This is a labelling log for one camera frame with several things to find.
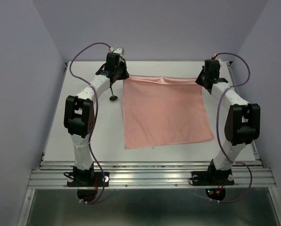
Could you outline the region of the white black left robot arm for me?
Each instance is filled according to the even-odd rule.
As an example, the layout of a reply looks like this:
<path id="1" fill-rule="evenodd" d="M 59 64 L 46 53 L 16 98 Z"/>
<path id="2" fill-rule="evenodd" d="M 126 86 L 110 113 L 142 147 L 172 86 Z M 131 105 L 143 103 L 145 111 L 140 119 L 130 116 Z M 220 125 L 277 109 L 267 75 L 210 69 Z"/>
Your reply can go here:
<path id="1" fill-rule="evenodd" d="M 129 77 L 124 48 L 111 50 L 106 56 L 106 62 L 98 69 L 89 85 L 75 96 L 65 100 L 64 127 L 71 135 L 75 163 L 72 180 L 77 180 L 88 186 L 94 182 L 94 166 L 89 150 L 89 139 L 95 123 L 99 97 L 117 80 Z"/>

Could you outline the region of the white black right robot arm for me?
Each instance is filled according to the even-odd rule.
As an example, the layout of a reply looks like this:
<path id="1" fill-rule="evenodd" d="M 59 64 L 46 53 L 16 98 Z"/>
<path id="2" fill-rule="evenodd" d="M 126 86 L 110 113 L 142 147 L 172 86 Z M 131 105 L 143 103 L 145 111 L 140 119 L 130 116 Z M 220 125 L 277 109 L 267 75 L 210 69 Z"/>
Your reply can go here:
<path id="1" fill-rule="evenodd" d="M 205 60 L 195 81 L 218 100 L 216 133 L 220 151 L 212 159 L 206 172 L 206 178 L 212 184 L 221 181 L 223 174 L 228 174 L 240 152 L 260 135 L 260 106 L 244 100 L 233 90 L 227 79 L 220 77 L 221 66 L 221 61 L 217 58 Z M 219 135 L 221 107 L 228 111 L 223 144 Z"/>

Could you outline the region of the pink satin napkin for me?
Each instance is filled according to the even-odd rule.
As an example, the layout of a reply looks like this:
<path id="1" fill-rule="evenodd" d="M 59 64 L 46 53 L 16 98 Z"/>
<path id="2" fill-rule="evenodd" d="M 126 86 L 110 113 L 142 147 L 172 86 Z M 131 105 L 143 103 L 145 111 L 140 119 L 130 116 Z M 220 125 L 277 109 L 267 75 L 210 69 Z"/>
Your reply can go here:
<path id="1" fill-rule="evenodd" d="M 130 76 L 123 82 L 123 124 L 127 149 L 213 139 L 202 86 L 192 78 Z"/>

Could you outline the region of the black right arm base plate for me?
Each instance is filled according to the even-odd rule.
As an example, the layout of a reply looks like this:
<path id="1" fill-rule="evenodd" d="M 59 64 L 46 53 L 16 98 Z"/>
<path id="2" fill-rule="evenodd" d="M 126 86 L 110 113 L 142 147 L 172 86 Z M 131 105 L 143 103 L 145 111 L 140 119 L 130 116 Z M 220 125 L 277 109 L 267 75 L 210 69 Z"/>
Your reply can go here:
<path id="1" fill-rule="evenodd" d="M 189 183 L 193 186 L 218 186 L 224 184 L 225 186 L 233 186 L 234 179 L 231 170 L 216 171 L 214 174 L 208 171 L 193 171 Z"/>

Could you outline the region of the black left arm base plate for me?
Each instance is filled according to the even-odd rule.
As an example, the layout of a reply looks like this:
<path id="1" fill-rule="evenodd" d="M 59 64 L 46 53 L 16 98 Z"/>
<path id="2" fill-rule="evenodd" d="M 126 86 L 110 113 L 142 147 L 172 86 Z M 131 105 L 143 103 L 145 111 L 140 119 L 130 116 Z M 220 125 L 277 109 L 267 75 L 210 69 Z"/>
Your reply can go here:
<path id="1" fill-rule="evenodd" d="M 91 178 L 75 178 L 73 172 L 64 172 L 63 175 L 67 178 L 68 187 L 108 187 L 110 173 L 95 171 Z"/>

